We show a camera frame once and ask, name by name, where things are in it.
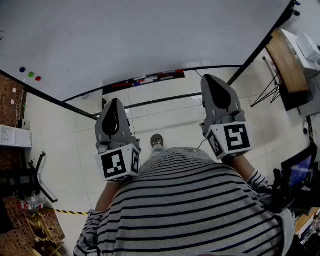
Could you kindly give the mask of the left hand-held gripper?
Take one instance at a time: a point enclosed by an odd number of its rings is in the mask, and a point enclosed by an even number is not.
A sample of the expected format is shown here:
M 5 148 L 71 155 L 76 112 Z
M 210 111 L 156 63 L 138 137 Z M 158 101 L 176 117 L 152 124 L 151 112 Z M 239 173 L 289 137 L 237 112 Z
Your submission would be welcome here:
M 126 110 L 118 98 L 107 103 L 95 124 L 95 161 L 105 182 L 123 182 L 139 175 L 140 140 L 131 136 Z

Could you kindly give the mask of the person's right forearm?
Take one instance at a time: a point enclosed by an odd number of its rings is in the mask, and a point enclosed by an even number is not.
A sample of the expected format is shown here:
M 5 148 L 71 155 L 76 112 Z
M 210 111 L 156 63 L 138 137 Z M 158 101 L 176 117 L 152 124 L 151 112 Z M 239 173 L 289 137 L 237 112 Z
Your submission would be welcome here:
M 250 164 L 244 155 L 223 159 L 222 163 L 233 168 L 242 176 L 245 181 L 248 181 L 252 173 L 255 171 L 255 168 Z

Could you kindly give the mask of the black marker tray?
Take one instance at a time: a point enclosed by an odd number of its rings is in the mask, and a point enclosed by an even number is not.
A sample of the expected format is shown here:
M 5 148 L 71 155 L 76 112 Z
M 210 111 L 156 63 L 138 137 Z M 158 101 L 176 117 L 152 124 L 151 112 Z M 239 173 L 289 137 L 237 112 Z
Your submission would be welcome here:
M 115 83 L 115 84 L 111 84 L 111 85 L 108 85 L 106 87 L 104 87 L 102 89 L 102 94 L 103 95 L 106 95 L 106 94 L 110 94 L 110 93 L 114 93 L 114 92 L 117 92 L 117 91 L 121 91 L 121 90 L 125 90 L 125 89 L 129 89 L 129 88 L 133 88 L 132 86 L 126 86 L 126 87 L 119 87 L 119 88 L 112 88 L 112 85 L 116 85 L 116 84 L 120 84 L 120 83 L 125 83 L 126 81 L 122 81 L 122 82 L 119 82 L 119 83 Z

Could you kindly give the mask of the row of whiteboard markers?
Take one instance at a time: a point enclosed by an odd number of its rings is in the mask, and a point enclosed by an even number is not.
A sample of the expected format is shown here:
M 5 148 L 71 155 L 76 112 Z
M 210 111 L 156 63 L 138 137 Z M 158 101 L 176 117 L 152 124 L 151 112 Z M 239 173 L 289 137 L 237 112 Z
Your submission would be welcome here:
M 185 71 L 183 69 L 161 72 L 156 74 L 145 75 L 137 78 L 127 80 L 126 82 L 112 85 L 112 88 L 123 87 L 137 87 L 144 84 L 156 83 L 165 80 L 185 78 Z

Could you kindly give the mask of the person's brown shoe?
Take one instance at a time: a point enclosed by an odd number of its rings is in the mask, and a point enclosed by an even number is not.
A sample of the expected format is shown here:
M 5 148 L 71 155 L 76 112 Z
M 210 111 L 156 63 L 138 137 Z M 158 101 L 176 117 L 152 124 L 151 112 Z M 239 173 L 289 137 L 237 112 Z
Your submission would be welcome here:
M 164 139 L 160 134 L 154 134 L 151 139 L 150 139 L 150 144 L 152 146 L 152 148 L 154 148 L 155 146 L 164 146 Z

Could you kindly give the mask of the grey trouser leg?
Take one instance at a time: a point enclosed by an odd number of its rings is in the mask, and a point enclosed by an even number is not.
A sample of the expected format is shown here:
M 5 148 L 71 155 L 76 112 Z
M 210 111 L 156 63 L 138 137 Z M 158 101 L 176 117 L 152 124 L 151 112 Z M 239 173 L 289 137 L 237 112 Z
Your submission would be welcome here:
M 162 154 L 165 151 L 166 151 L 166 149 L 161 144 L 157 144 L 152 148 L 150 158 L 158 156 L 159 154 Z

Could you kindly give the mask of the black whiteboard stand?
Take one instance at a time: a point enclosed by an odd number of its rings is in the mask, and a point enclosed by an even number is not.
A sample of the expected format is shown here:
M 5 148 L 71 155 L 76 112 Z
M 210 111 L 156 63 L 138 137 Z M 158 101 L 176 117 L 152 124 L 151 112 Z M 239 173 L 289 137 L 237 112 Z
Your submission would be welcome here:
M 151 101 L 146 101 L 146 102 L 142 102 L 142 103 L 136 103 L 136 104 L 132 104 L 132 105 L 128 105 L 128 106 L 124 106 L 125 110 L 128 109 L 132 109 L 132 108 L 138 108 L 138 107 L 143 107 L 143 106 L 147 106 L 147 105 L 153 105 L 153 104 L 158 104 L 158 103 L 163 103 L 163 102 L 168 102 L 168 101 L 174 101 L 174 100 L 179 100 L 179 99 L 184 99 L 184 98 L 190 98 L 190 97 L 197 97 L 197 96 L 201 96 L 202 93 L 201 92 L 196 92 L 196 93 L 190 93 L 190 94 L 183 94 L 183 95 L 178 95 L 178 96 L 172 96 L 172 97 L 166 97 L 166 98 L 161 98 L 161 99 L 156 99 L 156 100 L 151 100 Z M 72 111 L 78 115 L 84 116 L 86 118 L 92 119 L 92 120 L 97 120 L 98 116 L 100 116 L 100 114 L 102 112 L 97 112 L 94 114 L 88 113 L 82 109 L 73 107 L 71 106 L 67 106 L 68 104 L 66 102 L 62 102 L 62 107 Z

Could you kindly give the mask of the black folded stand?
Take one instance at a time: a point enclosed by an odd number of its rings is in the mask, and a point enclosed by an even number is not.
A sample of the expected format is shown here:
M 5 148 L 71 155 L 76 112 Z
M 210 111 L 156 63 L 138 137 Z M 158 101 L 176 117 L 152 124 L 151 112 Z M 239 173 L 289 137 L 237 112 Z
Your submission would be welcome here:
M 30 160 L 27 165 L 29 166 L 29 170 L 31 173 L 31 178 L 30 180 L 35 184 L 36 186 L 36 192 L 41 192 L 47 199 L 49 202 L 51 202 L 52 204 L 58 202 L 57 198 L 53 198 L 49 192 L 44 188 L 43 182 L 41 180 L 41 175 L 40 175 L 40 167 L 42 165 L 43 159 L 45 158 L 47 154 L 42 151 L 42 153 L 40 154 L 38 161 L 36 163 L 36 165 L 34 165 L 34 161 Z

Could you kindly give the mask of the yellow black hazard tape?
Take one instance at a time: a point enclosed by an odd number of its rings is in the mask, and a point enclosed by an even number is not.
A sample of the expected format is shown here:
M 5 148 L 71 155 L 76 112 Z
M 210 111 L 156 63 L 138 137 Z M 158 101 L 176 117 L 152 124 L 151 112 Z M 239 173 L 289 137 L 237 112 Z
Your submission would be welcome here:
M 59 210 L 59 209 L 54 209 L 55 212 L 57 213 L 63 213 L 63 214 L 69 214 L 69 215 L 79 215 L 79 216 L 88 216 L 88 212 L 76 212 L 76 211 L 67 211 L 67 210 Z

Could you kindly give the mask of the white printer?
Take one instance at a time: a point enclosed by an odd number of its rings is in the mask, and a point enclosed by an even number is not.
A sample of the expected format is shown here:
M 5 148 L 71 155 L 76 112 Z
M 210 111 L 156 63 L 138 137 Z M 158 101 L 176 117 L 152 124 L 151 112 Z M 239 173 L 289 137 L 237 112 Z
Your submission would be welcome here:
M 304 32 L 297 36 L 281 29 L 280 33 L 302 67 L 306 80 L 317 77 L 320 74 L 320 50 L 317 44 Z

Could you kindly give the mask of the white cabinet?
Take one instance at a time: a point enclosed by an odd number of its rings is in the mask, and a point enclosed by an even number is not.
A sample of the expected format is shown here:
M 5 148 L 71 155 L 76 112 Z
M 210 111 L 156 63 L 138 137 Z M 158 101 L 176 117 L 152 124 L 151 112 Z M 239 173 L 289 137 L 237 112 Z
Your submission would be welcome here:
M 32 133 L 29 130 L 0 124 L 0 146 L 31 148 Z

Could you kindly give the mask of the striped grey shirt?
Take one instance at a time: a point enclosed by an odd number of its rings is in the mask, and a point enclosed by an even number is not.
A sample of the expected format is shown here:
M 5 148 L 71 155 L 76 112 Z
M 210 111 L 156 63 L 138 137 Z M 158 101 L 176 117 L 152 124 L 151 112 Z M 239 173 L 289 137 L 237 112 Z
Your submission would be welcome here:
M 271 191 L 256 169 L 245 181 L 201 149 L 166 149 L 89 211 L 73 256 L 286 256 L 295 219 L 269 210 Z

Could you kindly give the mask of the black monitor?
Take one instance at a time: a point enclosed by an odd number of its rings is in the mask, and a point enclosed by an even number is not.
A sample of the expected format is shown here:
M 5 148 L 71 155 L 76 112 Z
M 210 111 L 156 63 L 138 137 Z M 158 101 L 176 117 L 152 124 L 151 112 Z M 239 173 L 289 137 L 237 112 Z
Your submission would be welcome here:
M 281 163 L 282 174 L 288 177 L 291 187 L 305 181 L 312 173 L 318 147 L 311 143 L 309 147 Z

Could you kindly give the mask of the brown cardboard boxes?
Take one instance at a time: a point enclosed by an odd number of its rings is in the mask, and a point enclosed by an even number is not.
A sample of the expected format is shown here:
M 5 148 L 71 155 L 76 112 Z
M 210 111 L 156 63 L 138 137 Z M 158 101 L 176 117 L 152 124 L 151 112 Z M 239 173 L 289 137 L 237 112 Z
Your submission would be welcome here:
M 34 256 L 63 256 L 66 238 L 54 209 L 44 208 L 26 217 L 35 239 Z

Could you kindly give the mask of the white whiteboard black frame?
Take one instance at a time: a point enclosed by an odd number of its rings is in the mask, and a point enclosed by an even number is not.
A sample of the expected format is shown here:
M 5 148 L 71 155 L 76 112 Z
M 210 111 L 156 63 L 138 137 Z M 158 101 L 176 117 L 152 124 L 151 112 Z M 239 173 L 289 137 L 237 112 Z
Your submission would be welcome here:
M 239 66 L 290 1 L 0 0 L 0 70 L 65 101 L 144 75 Z

